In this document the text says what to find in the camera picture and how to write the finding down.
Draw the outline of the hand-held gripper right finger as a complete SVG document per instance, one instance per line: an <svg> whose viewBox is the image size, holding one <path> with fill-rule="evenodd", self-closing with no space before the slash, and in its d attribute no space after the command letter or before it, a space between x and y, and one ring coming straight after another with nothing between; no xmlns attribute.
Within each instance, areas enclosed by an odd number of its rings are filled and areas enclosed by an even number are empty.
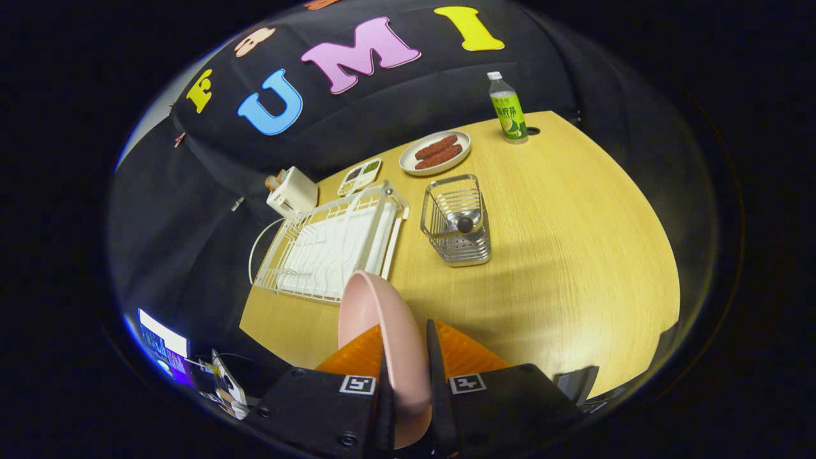
<svg viewBox="0 0 816 459"><path fill-rule="evenodd" d="M426 323L435 458L533 458L583 411L537 366L510 366L441 321Z"/></svg>

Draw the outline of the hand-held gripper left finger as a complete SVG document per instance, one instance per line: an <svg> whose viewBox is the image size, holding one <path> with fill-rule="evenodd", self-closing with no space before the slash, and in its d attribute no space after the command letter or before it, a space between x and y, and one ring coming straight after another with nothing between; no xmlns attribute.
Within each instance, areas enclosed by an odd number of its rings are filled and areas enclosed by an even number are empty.
<svg viewBox="0 0 816 459"><path fill-rule="evenodd" d="M380 326L353 338L320 370L291 368L245 423L295 458L391 458L396 394Z"/></svg>

